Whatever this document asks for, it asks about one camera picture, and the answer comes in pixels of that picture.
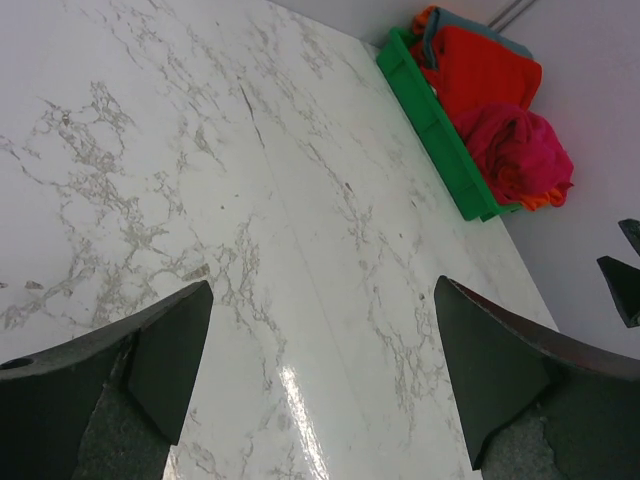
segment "gray cloth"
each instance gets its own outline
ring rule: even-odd
[[[494,42],[499,43],[503,47],[508,48],[514,53],[521,55],[527,58],[533,58],[531,52],[524,45],[520,45],[519,43],[512,42],[511,40],[507,40],[499,33],[494,32],[486,25],[482,25],[480,23],[472,22],[471,20],[467,20],[466,18],[459,17],[444,8],[436,8],[431,15],[429,15],[429,19],[427,20],[427,25],[424,30],[423,37],[423,49],[424,56],[427,60],[427,66],[429,68],[438,69],[436,55],[433,51],[433,46],[431,42],[433,37],[442,30],[444,27],[460,27],[464,28],[473,33],[477,33],[482,35],[483,37],[487,37]]]

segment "plastic crate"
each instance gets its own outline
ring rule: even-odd
[[[519,210],[519,203],[498,204],[411,57],[408,47],[419,38],[401,28],[392,28],[389,37],[389,43],[378,55],[378,66],[429,152],[431,161],[464,219],[479,217],[484,222],[496,215]]]

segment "white marble table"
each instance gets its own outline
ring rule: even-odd
[[[263,0],[2,10],[0,362],[206,278],[166,479],[479,478],[435,281],[553,321],[358,41]]]

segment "crumpled cloth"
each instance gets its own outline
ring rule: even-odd
[[[442,7],[427,7],[423,12],[416,15],[413,19],[412,30],[417,35],[423,35],[423,48],[427,68],[438,69],[438,60],[432,45],[434,37],[445,27],[460,27],[468,32],[482,35],[503,47],[511,50],[513,53],[533,59],[533,55],[524,45],[513,42],[497,32],[494,32],[486,25],[473,22],[463,17],[451,13]]]
[[[526,110],[542,81],[538,63],[462,28],[443,28],[433,47],[440,69],[422,73],[449,118],[494,102]]]
[[[564,204],[573,163],[544,118],[491,103],[458,115],[453,125],[499,204]]]

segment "pink cloth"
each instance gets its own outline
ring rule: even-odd
[[[573,163],[544,118],[517,105],[490,103],[453,120],[498,203],[556,188],[564,204]]]

